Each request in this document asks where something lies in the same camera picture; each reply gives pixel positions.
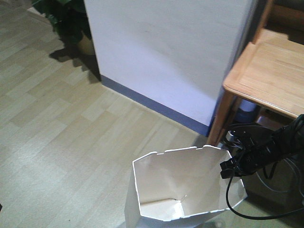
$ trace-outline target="floor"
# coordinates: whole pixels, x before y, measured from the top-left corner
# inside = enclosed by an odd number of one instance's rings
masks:
[[[131,162],[206,138],[102,85],[95,57],[0,5],[0,228],[124,228]],[[244,201],[239,210],[265,215]],[[227,211],[202,227],[297,228]]]

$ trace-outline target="green leaf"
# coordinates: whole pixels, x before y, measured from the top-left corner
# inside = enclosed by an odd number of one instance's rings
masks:
[[[86,13],[86,7],[83,0],[71,0],[70,6],[77,12]]]
[[[55,24],[57,24],[57,23],[58,23],[57,18],[56,18],[56,17],[54,17],[54,15],[53,15],[53,14],[50,14],[50,15],[47,17],[47,19],[49,20],[49,22],[51,22],[52,26],[54,26]]]
[[[61,3],[62,5],[67,4],[68,2],[70,2],[71,0],[57,0],[59,3]]]

